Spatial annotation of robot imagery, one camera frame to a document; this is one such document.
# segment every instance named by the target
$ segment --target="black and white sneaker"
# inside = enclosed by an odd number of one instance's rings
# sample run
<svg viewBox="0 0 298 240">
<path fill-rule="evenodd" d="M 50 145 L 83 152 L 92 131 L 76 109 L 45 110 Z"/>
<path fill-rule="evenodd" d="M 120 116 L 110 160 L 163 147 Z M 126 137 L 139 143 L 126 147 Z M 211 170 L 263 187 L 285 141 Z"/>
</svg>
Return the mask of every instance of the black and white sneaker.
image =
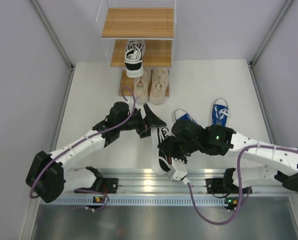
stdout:
<svg viewBox="0 0 298 240">
<path fill-rule="evenodd" d="M 124 63 L 129 78 L 139 78 L 143 75 L 144 52 L 144 40 L 128 40 L 125 46 Z"/>
<path fill-rule="evenodd" d="M 151 129 L 151 137 L 153 144 L 153 156 L 151 159 L 151 167 L 157 175 L 164 175 L 172 169 L 172 166 L 168 162 L 168 159 L 164 152 L 158 149 L 158 145 L 169 136 L 171 136 L 171 134 L 169 132 L 169 129 L 166 127 L 158 127 Z"/>
</svg>

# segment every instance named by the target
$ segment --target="sneaker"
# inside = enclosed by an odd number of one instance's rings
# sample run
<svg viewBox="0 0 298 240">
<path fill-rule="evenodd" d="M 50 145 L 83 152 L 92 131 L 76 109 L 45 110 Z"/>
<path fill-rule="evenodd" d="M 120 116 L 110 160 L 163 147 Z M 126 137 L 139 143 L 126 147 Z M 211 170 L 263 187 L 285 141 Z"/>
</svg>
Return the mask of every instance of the sneaker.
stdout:
<svg viewBox="0 0 298 240">
<path fill-rule="evenodd" d="M 169 72 L 165 67 L 158 67 L 153 71 L 150 102 L 161 104 L 164 101 L 165 92 L 169 85 Z"/>
<path fill-rule="evenodd" d="M 143 70 L 142 77 L 136 77 L 134 79 L 134 95 L 138 97 L 137 103 L 145 104 L 148 101 L 148 88 L 151 82 L 151 70 L 146 67 Z"/>
<path fill-rule="evenodd" d="M 198 123 L 195 120 L 193 120 L 193 118 L 190 116 L 190 114 L 181 108 L 177 109 L 174 112 L 174 120 L 178 121 L 180 119 L 189 120 L 189 121 L 192 121 L 198 125 Z"/>
<path fill-rule="evenodd" d="M 212 107 L 212 125 L 224 126 L 227 123 L 227 117 L 229 116 L 228 103 L 223 98 L 218 98 Z"/>
<path fill-rule="evenodd" d="M 158 148 L 158 145 L 169 136 L 171 136 L 171 134 L 169 129 L 166 127 L 157 127 L 151 129 L 153 145 L 151 168 L 157 175 L 167 174 L 172 169 L 166 155 Z"/>
<path fill-rule="evenodd" d="M 125 46 L 124 63 L 129 78 L 138 78 L 143 75 L 142 57 L 144 52 L 144 40 L 128 40 Z"/>
</svg>

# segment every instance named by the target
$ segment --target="white table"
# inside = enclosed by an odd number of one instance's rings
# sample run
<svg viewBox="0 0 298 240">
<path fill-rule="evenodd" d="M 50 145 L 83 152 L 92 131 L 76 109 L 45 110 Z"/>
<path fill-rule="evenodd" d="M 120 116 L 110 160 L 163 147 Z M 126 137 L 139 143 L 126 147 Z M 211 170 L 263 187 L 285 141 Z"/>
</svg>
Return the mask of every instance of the white table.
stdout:
<svg viewBox="0 0 298 240">
<path fill-rule="evenodd" d="M 111 76 L 106 62 L 76 65 L 57 148 L 84 135 L 105 118 L 114 102 L 123 101 L 117 94 L 117 81 Z M 148 105 L 169 124 L 169 128 L 173 123 L 172 114 L 178 108 L 185 109 L 202 126 L 208 126 L 211 107 L 217 98 L 225 98 L 228 102 L 227 127 L 269 142 L 245 60 L 174 61 L 170 97 L 161 105 Z M 140 139 L 135 131 L 122 132 L 113 144 L 89 155 L 77 167 L 149 169 L 151 153 L 151 138 Z M 187 166 L 189 169 L 231 168 L 236 166 L 236 159 L 196 152 L 188 158 Z M 241 166 L 259 165 L 243 160 Z"/>
</svg>

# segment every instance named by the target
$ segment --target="white wall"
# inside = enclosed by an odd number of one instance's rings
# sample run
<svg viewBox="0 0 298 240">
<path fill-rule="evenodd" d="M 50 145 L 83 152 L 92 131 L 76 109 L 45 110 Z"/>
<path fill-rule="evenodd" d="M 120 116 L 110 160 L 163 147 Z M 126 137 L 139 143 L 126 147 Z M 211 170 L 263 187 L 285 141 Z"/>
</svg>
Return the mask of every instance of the white wall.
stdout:
<svg viewBox="0 0 298 240">
<path fill-rule="evenodd" d="M 177 0 L 175 59 L 252 60 L 284 2 Z M 96 27 L 101 0 L 39 3 L 74 64 L 106 60 Z"/>
<path fill-rule="evenodd" d="M 69 69 L 27 0 L 0 0 L 0 240 L 18 239 L 34 155 L 49 150 Z"/>
<path fill-rule="evenodd" d="M 255 66 L 280 145 L 298 147 L 298 0 Z"/>
</svg>

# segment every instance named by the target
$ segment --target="wooden shelf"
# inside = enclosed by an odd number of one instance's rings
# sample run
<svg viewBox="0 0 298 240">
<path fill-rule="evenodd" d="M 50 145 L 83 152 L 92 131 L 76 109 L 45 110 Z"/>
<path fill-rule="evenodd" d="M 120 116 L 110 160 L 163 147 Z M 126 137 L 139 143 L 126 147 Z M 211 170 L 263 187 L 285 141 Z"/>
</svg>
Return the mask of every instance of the wooden shelf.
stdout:
<svg viewBox="0 0 298 240">
<path fill-rule="evenodd" d="M 127 39 L 117 39 L 115 41 L 111 67 L 125 67 L 124 54 L 127 41 Z M 171 52 L 171 40 L 145 40 L 143 66 L 148 68 L 170 68 Z"/>
<path fill-rule="evenodd" d="M 127 76 L 127 72 L 125 70 L 122 71 L 122 76 L 121 76 L 121 82 L 120 82 L 120 90 L 119 90 L 119 95 L 122 96 L 122 87 L 127 86 L 130 89 L 132 89 L 132 91 L 134 91 L 134 78 L 129 78 Z M 150 82 L 149 85 L 149 95 L 151 92 L 151 86 L 152 86 L 152 81 Z M 125 91 L 124 93 L 125 96 L 131 96 L 131 93 L 129 91 Z M 169 96 L 169 86 L 167 87 L 167 90 L 165 92 L 166 96 Z"/>
<path fill-rule="evenodd" d="M 173 39 L 173 8 L 109 8 L 102 37 Z"/>
</svg>

